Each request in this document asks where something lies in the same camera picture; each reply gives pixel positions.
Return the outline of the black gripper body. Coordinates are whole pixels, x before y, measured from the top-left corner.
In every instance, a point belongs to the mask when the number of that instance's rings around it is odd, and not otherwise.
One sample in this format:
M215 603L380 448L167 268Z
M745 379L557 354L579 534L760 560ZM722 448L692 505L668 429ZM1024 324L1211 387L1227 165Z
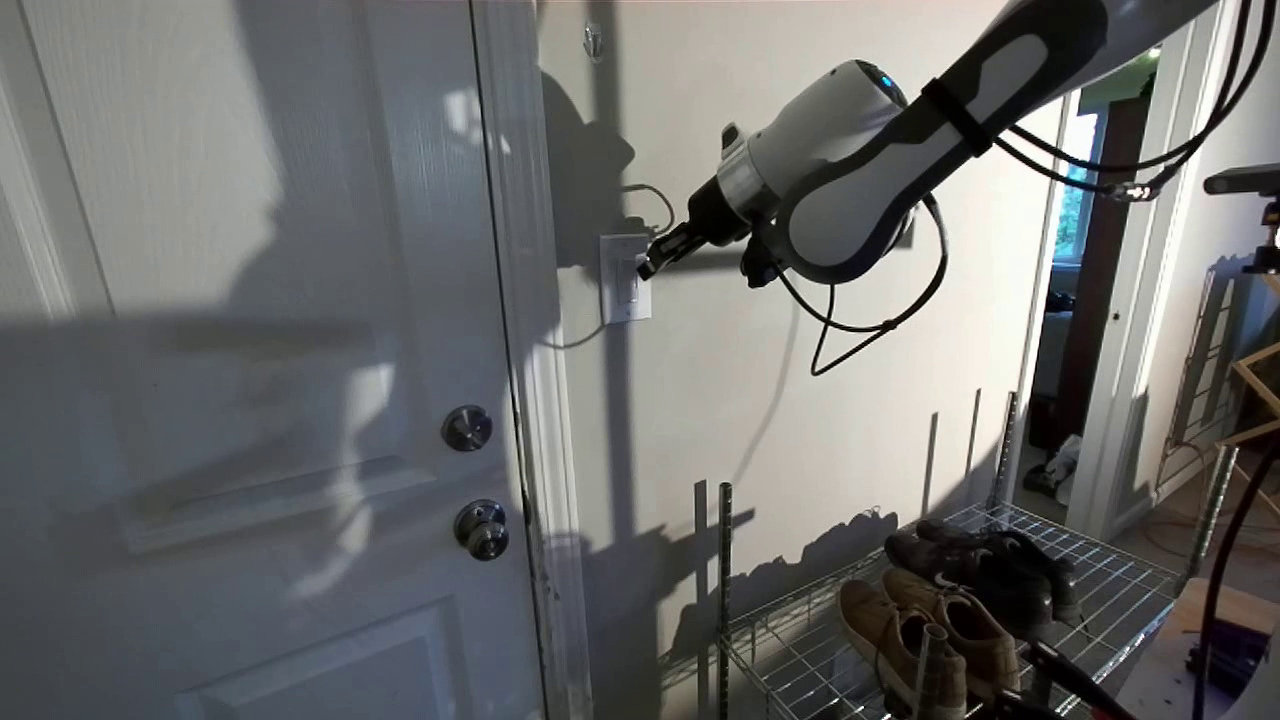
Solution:
M696 253L702 244L722 249L731 242L745 242L745 258L741 258L745 279L751 289L763 289L778 278L778 264L766 258L766 249L760 242L760 215L731 207L717 182L702 182L689 198L689 221L678 226L678 242L689 253Z

